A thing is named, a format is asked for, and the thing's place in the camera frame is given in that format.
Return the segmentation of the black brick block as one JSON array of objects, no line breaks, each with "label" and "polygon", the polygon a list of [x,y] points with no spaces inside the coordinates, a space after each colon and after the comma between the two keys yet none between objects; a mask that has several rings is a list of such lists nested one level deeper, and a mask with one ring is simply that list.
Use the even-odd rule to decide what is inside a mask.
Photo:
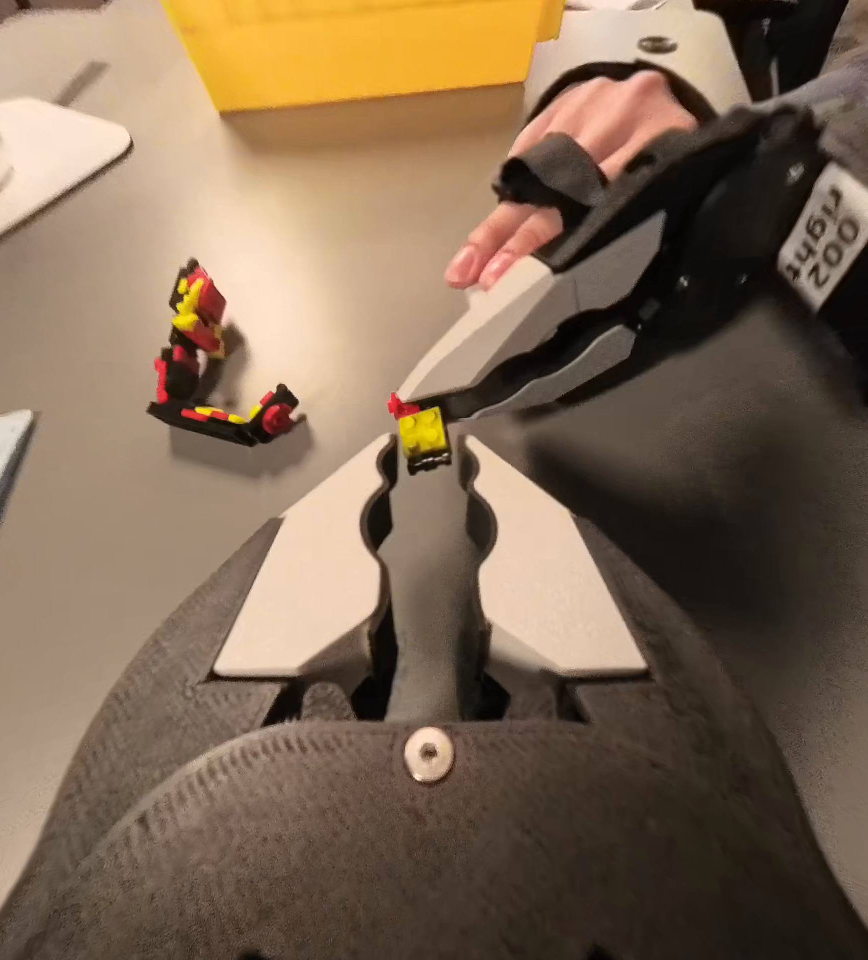
[{"label": "black brick block", "polygon": [[452,462],[451,440],[450,440],[450,447],[448,450],[435,451],[434,453],[429,453],[429,454],[423,453],[422,455],[419,455],[413,458],[408,458],[405,456],[401,446],[401,441],[400,441],[400,448],[406,463],[408,473],[411,475],[415,475],[422,471],[425,472],[433,469],[435,470],[441,466],[449,466]]}]

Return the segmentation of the red yellow black brick model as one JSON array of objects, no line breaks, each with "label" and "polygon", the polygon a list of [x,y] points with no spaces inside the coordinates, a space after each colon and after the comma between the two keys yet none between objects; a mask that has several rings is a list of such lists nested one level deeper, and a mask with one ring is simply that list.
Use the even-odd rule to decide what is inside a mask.
[{"label": "red yellow black brick model", "polygon": [[198,259],[179,269],[168,306],[171,328],[153,362],[155,392],[147,414],[170,428],[246,449],[292,432],[299,401],[285,384],[267,391],[245,415],[211,402],[231,328],[224,322],[226,299]]}]

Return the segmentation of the yellow plastic bin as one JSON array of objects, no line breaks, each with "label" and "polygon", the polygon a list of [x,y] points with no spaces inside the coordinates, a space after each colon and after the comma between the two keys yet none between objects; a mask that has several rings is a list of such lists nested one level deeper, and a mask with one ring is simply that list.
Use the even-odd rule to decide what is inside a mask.
[{"label": "yellow plastic bin", "polygon": [[221,113],[513,85],[558,1],[163,1]]}]

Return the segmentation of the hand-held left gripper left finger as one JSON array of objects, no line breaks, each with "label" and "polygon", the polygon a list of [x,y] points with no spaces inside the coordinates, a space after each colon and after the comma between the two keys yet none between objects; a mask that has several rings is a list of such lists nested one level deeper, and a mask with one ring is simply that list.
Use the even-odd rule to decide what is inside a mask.
[{"label": "hand-held left gripper left finger", "polygon": [[213,664],[218,676],[369,676],[390,592],[392,434],[371,441],[279,517]]}]

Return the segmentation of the person's right hand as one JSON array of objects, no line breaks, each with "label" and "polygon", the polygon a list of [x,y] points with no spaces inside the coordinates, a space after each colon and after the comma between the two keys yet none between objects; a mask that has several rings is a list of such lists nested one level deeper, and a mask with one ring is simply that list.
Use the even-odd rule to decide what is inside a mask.
[{"label": "person's right hand", "polygon": [[[509,158],[521,156],[548,135],[563,134],[614,179],[654,139],[698,124],[659,72],[640,71],[624,80],[595,78],[561,93],[537,114],[513,141]],[[562,231],[557,210],[501,201],[468,235],[447,265],[444,280],[454,289],[488,290],[519,259]]]}]

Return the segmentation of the wooden book stand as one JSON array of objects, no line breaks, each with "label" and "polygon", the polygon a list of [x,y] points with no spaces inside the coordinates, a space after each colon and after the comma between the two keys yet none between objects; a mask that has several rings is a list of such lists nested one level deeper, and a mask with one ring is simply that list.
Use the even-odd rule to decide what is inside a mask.
[{"label": "wooden book stand", "polygon": [[0,241],[132,148],[116,123],[32,97],[0,101]]}]

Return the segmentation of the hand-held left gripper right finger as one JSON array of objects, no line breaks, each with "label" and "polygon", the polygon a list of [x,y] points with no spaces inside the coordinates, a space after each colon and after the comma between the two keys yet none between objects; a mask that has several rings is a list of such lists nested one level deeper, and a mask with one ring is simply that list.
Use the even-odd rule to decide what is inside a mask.
[{"label": "hand-held left gripper right finger", "polygon": [[486,668],[497,679],[645,675],[647,662],[570,510],[464,436]]}]

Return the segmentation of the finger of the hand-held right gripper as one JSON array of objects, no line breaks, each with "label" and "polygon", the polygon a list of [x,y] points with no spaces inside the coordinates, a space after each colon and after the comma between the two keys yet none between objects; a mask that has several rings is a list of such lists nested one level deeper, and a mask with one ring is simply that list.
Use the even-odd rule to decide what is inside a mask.
[{"label": "finger of the hand-held right gripper", "polygon": [[420,405],[478,387],[571,318],[618,305],[657,256],[666,219],[654,213],[564,272],[537,256],[518,260],[417,362],[395,392],[398,399]]},{"label": "finger of the hand-held right gripper", "polygon": [[498,399],[483,394],[477,399],[466,393],[444,402],[445,418],[450,423],[461,423],[547,406],[627,361],[635,339],[628,327],[615,326],[600,333],[559,369],[538,375]]}]

